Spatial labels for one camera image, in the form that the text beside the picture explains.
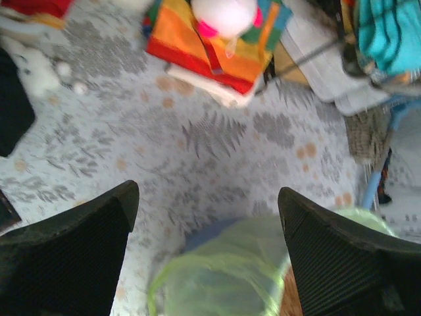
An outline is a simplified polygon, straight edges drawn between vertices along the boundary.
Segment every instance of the translucent bag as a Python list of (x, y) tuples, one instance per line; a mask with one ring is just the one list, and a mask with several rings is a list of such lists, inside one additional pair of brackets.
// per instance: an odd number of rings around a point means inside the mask
[(164, 290), (165, 316), (275, 316), (290, 266), (279, 215), (245, 219), (173, 259), (152, 282)]

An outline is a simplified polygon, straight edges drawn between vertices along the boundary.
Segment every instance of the floral pattern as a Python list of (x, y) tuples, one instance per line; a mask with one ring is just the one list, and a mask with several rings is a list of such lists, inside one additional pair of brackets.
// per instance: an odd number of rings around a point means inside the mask
[(147, 285), (185, 235), (219, 219), (277, 213), (289, 186), (326, 207), (350, 205), (362, 168), (331, 105), (275, 82), (247, 109), (219, 107), (169, 78), (146, 54), (141, 19), (80, 0), (68, 28), (40, 48), (71, 64), (89, 93), (65, 85), (34, 100), (37, 122), (8, 159), (0, 187), (27, 225), (132, 179), (140, 187), (113, 316), (147, 315)]

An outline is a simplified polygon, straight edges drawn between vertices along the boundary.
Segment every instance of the teal cloth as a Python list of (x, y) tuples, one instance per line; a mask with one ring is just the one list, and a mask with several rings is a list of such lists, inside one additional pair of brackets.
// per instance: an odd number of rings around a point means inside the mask
[(419, 0), (360, 0), (359, 49), (386, 74), (421, 68)]

